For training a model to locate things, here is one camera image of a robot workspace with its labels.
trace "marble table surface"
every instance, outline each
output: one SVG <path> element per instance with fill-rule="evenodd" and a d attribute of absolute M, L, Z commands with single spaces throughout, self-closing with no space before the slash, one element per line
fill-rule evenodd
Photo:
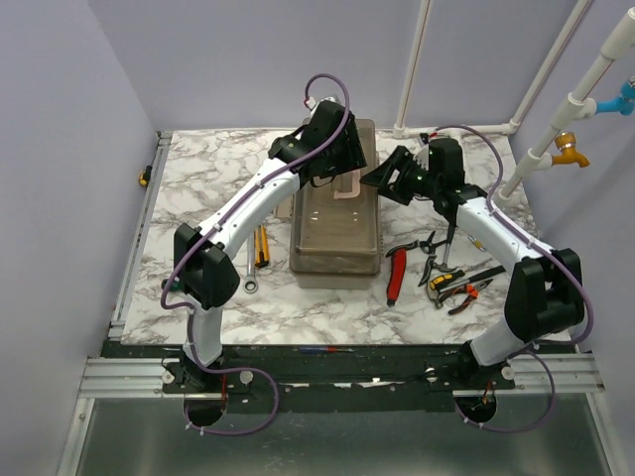
<path fill-rule="evenodd" d="M 122 341 L 126 344 L 180 344 L 186 339 L 186 312 L 163 310 L 160 283 L 173 266 L 173 236 L 186 222 L 197 226 L 220 208 L 257 172 L 272 141 L 283 131 L 188 131 L 175 133 L 153 211 L 148 239 L 126 315 Z M 501 152 L 505 176 L 514 166 L 509 141 L 491 136 Z M 377 152 L 384 160 L 397 145 L 417 150 L 415 140 L 396 140 L 377 132 Z M 466 175 L 488 189 L 497 168 L 489 149 L 474 136 L 463 136 Z M 526 230 L 536 233 L 524 191 L 520 204 L 508 214 Z M 445 222 L 428 202 L 402 206 L 380 197 L 384 251 L 438 230 L 445 237 Z M 502 316 L 509 280 L 498 276 L 479 299 L 459 315 L 448 307 L 434 309 L 417 283 L 426 255 L 408 254 L 408 266 L 399 300 L 386 305 L 389 260 L 368 291 L 302 290 L 289 272 L 291 222 L 273 214 L 265 222 L 271 265 L 258 270 L 259 291 L 248 295 L 242 286 L 227 303 L 223 315 L 222 342 L 226 344 L 428 344 L 462 343 L 491 326 Z M 457 230 L 449 256 L 453 266 L 466 266 L 488 258 L 466 235 Z M 234 263 L 246 272 L 246 247 Z M 456 304 L 462 297 L 456 298 Z"/>

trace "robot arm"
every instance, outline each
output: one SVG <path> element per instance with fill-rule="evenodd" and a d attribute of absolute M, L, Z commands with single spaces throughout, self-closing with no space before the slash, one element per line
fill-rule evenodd
<path fill-rule="evenodd" d="M 274 141 L 269 159 L 227 204 L 197 228 L 183 224 L 176 231 L 175 265 L 195 248 L 179 271 L 179 283 L 193 307 L 193 329 L 189 329 L 184 349 L 192 360 L 196 360 L 191 352 L 192 335 L 196 357 L 202 365 L 209 366 L 221 354 L 222 307 L 240 284 L 232 260 L 249 234 L 279 203 L 307 182 L 314 178 L 334 178 L 366 166 L 355 118 L 349 113 L 346 126 L 326 149 L 297 168 L 288 167 L 296 159 L 315 150 L 337 130 L 344 110 L 333 101 L 321 101 L 306 126 Z M 220 224 L 224 216 L 229 218 Z M 196 244 L 212 229 L 215 230 L 213 243 L 206 241 L 196 248 Z"/>
<path fill-rule="evenodd" d="M 398 146 L 384 164 L 361 182 L 376 186 L 379 194 L 405 205 L 415 195 L 429 198 L 437 213 L 483 243 L 511 275 L 504 317 L 459 351 L 459 374 L 469 377 L 504 361 L 536 339 L 583 320 L 579 292 L 550 260 L 526 243 L 551 252 L 579 282 L 580 263 L 573 251 L 554 250 L 511 221 L 503 226 L 487 206 L 485 191 L 465 183 L 462 149 L 456 140 L 436 139 L 428 146 L 426 169 L 422 167 L 421 154 L 416 159 L 408 149 Z"/>

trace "orange-handled pliers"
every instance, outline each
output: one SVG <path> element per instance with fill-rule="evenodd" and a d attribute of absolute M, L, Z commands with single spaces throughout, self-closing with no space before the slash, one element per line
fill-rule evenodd
<path fill-rule="evenodd" d="M 475 285 L 465 285 L 461 286 L 460 288 L 450 290 L 446 293 L 442 293 L 439 296 L 439 301 L 443 302 L 446 299 L 456 295 L 467 295 L 467 297 L 459 307 L 455 307 L 454 309 L 451 309 L 447 312 L 449 315 L 460 314 L 461 312 L 466 310 L 474 300 L 478 299 L 478 292 L 483 291 L 485 288 L 487 288 L 492 281 L 494 280 L 485 280 L 481 281 L 480 283 L 476 283 Z"/>

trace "pvc pipe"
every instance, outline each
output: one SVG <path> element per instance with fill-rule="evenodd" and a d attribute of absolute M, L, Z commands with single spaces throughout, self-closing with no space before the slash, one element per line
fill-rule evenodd
<path fill-rule="evenodd" d="M 558 134 L 578 115 L 583 113 L 586 97 L 590 94 L 595 85 L 599 83 L 610 66 L 625 55 L 634 44 L 635 7 L 628 10 L 626 15 L 622 17 L 620 22 L 613 29 L 602 45 L 600 55 L 595 59 L 593 65 L 577 84 L 573 92 L 570 92 L 567 98 L 560 104 L 558 110 L 552 116 L 549 127 L 543 133 L 536 146 L 532 147 L 521 159 L 518 166 L 516 166 L 516 170 L 519 170 L 520 167 L 526 171 L 532 163 L 535 163 L 532 161 L 532 157 L 541 157 L 547 152 L 547 149 Z M 508 180 L 501 189 L 499 202 L 508 198 L 521 180 L 522 178 L 519 174 L 514 174 L 512 179 Z"/>
<path fill-rule="evenodd" d="M 603 55 L 597 57 L 571 93 L 573 99 L 577 101 L 584 101 L 609 67 L 613 64 L 613 61 L 614 59 L 605 58 Z"/>
<path fill-rule="evenodd" d="M 575 28 L 581 21 L 584 13 L 588 9 L 592 1 L 593 0 L 577 0 L 577 3 L 575 3 L 575 6 L 571 10 L 571 14 L 563 25 L 560 34 L 554 41 L 552 48 L 547 53 L 547 56 L 541 64 L 540 69 L 536 73 L 536 77 L 534 77 L 534 80 L 529 86 L 527 93 L 525 93 L 525 97 L 523 97 L 523 100 L 520 102 L 518 109 L 516 109 L 516 112 L 509 121 L 513 127 L 518 128 L 520 126 L 520 123 L 525 118 L 525 114 L 527 114 L 527 111 L 536 100 L 538 92 L 542 89 L 543 84 L 547 80 L 549 74 L 552 72 L 554 65 L 558 61 L 558 58 L 565 49 L 565 46 L 569 42 L 569 39 L 572 37 Z"/>
<path fill-rule="evenodd" d="M 399 111 L 397 112 L 397 122 L 395 129 L 402 129 L 406 121 L 406 112 L 408 103 L 410 102 L 410 94 L 412 92 L 413 83 L 419 69 L 419 59 L 424 48 L 424 38 L 426 36 L 426 26 L 430 19 L 430 11 L 433 7 L 433 0 L 422 0 L 419 8 L 419 16 L 417 18 L 417 28 L 415 30 L 415 38 L 413 47 L 410 50 L 410 58 L 408 59 L 408 69 L 406 71 L 406 80 L 404 88 L 401 91 L 401 100 L 399 101 Z"/>
<path fill-rule="evenodd" d="M 512 127 L 509 124 L 487 124 L 482 126 L 470 126 L 483 134 L 511 134 Z M 398 138 L 416 137 L 419 134 L 430 134 L 434 132 L 436 127 L 404 127 L 398 131 L 394 131 L 393 135 Z"/>

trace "red wire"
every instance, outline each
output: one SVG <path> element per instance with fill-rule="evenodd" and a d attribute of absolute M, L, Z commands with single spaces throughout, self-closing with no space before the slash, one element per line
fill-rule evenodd
<path fill-rule="evenodd" d="M 220 394 L 220 400 L 224 404 L 227 403 L 227 374 L 222 375 L 222 392 Z"/>

